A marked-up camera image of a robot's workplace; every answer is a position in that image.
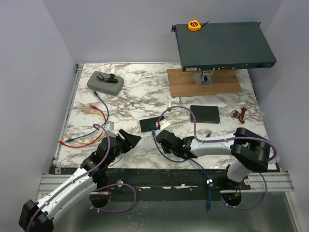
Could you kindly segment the black TP-Link network switch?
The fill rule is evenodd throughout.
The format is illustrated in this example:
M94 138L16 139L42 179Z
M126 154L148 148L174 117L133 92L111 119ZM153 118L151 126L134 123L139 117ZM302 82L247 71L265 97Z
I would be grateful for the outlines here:
M220 123L218 106L191 105L190 110L195 116L196 123Z

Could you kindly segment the red-brown handle tool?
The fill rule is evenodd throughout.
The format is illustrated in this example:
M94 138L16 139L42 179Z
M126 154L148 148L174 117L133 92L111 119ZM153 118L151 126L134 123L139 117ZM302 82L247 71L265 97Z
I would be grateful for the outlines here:
M247 108L245 106L243 106L242 109L241 109L241 112L239 112L237 110L233 110L231 112L231 115L232 115L232 117L237 118L240 121L241 124L244 124L245 123L244 116L245 116L246 111L247 111Z

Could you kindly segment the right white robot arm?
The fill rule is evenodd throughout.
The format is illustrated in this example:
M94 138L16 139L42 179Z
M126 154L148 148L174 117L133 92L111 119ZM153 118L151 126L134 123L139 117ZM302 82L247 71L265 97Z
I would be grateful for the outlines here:
M183 139L168 130L162 130L156 137L164 152L188 160L207 155L231 155L236 161L227 167L222 177L222 184L227 189L234 189L252 172L265 173L271 143L246 128L237 128L233 134L218 138L198 139L194 136Z

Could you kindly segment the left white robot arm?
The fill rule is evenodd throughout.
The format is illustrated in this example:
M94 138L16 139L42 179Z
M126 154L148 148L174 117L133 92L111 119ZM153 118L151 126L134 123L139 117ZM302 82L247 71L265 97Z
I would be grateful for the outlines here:
M140 136L123 129L114 137L107 135L70 178L45 197L36 202L29 200L23 205L19 226L26 232L53 231L60 217L82 197L106 188L110 163L133 149L140 140Z

